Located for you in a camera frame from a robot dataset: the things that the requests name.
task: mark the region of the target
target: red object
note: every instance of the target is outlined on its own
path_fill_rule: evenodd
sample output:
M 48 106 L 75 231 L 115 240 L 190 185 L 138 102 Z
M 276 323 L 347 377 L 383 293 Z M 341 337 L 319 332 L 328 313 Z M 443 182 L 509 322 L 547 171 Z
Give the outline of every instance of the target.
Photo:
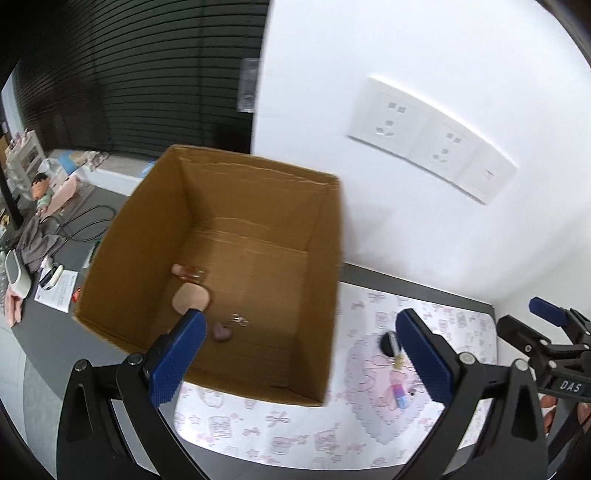
M 78 301 L 80 298 L 80 292 L 82 292 L 82 287 L 78 287 L 74 290 L 74 293 L 72 294 L 72 302 L 76 303 Z

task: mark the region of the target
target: desk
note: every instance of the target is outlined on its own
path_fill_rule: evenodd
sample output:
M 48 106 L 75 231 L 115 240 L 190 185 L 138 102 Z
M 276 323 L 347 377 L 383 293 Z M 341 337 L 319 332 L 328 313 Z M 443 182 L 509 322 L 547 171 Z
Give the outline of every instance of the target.
M 84 211 L 94 205 L 110 205 L 116 210 L 119 210 L 123 203 L 125 203 L 125 200 L 126 197 L 124 196 L 97 188 L 90 194 L 79 211 Z M 100 209 L 96 209 L 90 212 L 86 218 L 81 218 L 73 222 L 70 231 L 76 231 L 88 222 L 104 218 L 102 215 L 104 215 L 104 212 Z M 92 236 L 94 233 L 98 233 L 103 229 L 103 225 L 97 225 L 97 230 L 93 230 L 93 228 L 95 227 L 91 227 L 84 231 L 83 236 L 87 237 Z M 92 245 L 93 242 L 85 244 L 68 242 L 57 254 L 56 259 L 67 269 L 80 270 Z M 37 288 L 38 276 L 38 274 L 35 276 L 33 291 Z M 352 265 L 345 265 L 342 271 L 341 280 L 367 288 L 397 293 L 426 301 L 448 304 L 459 308 L 477 310 L 489 313 L 490 315 L 494 314 L 490 305 L 464 299 L 463 297 L 433 290 L 431 288 L 392 278 L 387 275 L 378 274 Z M 83 278 L 79 278 L 77 281 L 78 284 L 81 284 L 82 282 Z M 122 352 L 117 347 L 97 337 L 94 333 L 86 330 L 82 325 L 78 324 L 72 318 L 71 313 L 66 314 L 51 309 L 45 305 L 37 303 L 32 298 L 25 301 L 22 322 L 15 325 L 13 331 L 24 352 L 27 354 L 27 358 L 39 372 L 42 379 L 60 399 L 63 399 L 72 367 L 80 358 L 86 358 L 93 365 L 100 366 L 119 363 L 126 357 L 125 352 Z M 171 402 L 160 406 L 164 418 L 171 426 L 173 424 L 176 400 L 177 397 L 175 395 Z M 122 431 L 134 457 L 140 465 L 152 469 L 151 462 L 141 447 L 121 402 L 115 402 L 115 410 L 119 421 L 121 422 Z M 254 480 L 265 478 L 267 476 L 281 480 L 300 480 L 303 478 L 314 480 L 357 480 L 359 478 L 368 480 L 391 480 L 400 469 L 400 467 L 390 467 L 376 468 L 362 472 L 348 472 L 302 471 L 288 468 L 275 468 L 211 452 L 182 439 L 180 439 L 180 441 L 212 480 L 225 478 Z M 461 465 L 465 461 L 469 451 L 470 448 L 467 447 L 458 453 L 456 456 L 458 463 L 454 462 L 456 463 L 456 466 Z

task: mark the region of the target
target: pink cloth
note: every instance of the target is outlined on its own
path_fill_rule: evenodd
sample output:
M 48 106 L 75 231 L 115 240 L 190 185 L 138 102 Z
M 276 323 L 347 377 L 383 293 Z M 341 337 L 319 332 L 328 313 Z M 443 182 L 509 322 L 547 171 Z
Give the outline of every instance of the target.
M 10 327 L 14 327 L 15 323 L 21 321 L 21 310 L 22 298 L 14 293 L 10 285 L 8 285 L 4 297 L 4 316 L 6 317 L 6 323 Z

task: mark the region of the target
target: peach-colored object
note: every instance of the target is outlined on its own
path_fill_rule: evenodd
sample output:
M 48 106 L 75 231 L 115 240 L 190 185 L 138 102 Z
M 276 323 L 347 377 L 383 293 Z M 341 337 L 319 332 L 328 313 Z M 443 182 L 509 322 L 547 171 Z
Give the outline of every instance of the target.
M 47 210 L 41 214 L 41 220 L 50 215 L 56 213 L 63 205 L 70 200 L 74 194 L 76 193 L 76 187 L 78 185 L 78 181 L 75 175 L 70 175 L 66 181 L 61 185 L 60 188 L 57 189 L 57 192 L 53 194 L 51 198 L 51 203 Z
M 10 327 L 21 321 L 22 298 L 12 291 L 10 285 L 4 296 L 4 317 Z
M 181 277 L 181 280 L 195 284 L 201 283 L 201 279 L 205 273 L 205 271 L 200 268 L 192 267 L 191 265 L 179 265 L 178 263 L 175 263 L 170 268 L 170 271 L 174 275 Z
M 184 315 L 188 309 L 197 309 L 202 312 L 209 304 L 209 292 L 201 285 L 193 283 L 183 283 L 183 285 L 173 295 L 173 308 L 177 313 Z

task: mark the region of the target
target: electrical outlet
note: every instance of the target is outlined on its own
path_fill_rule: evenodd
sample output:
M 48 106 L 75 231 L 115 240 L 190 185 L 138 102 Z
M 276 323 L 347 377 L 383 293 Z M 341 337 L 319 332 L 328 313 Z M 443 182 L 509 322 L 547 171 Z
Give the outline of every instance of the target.
M 462 172 L 456 185 L 483 203 L 489 203 L 517 172 L 517 166 L 495 147 L 484 143 Z
M 517 171 L 472 130 L 380 77 L 363 87 L 349 135 L 432 171 L 484 203 Z
M 435 110 L 377 77 L 366 83 L 350 136 L 401 157 L 409 150 Z
M 482 140 L 442 113 L 433 116 L 414 148 L 411 161 L 454 182 L 478 150 Z

